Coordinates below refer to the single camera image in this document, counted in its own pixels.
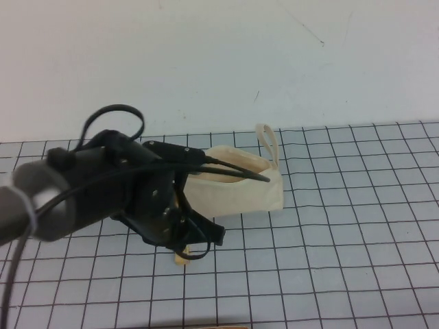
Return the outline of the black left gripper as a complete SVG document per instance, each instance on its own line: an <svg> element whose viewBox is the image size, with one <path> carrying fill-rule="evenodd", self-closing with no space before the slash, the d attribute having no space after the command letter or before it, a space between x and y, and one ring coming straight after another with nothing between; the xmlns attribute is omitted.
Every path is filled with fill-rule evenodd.
<svg viewBox="0 0 439 329"><path fill-rule="evenodd" d="M167 247L178 256L189 256L187 244L214 243L222 246L226 230L192 209L182 196L182 211L174 186L176 172L160 170L136 173L130 200L116 220L150 245ZM182 214L185 225L180 222Z"/></svg>

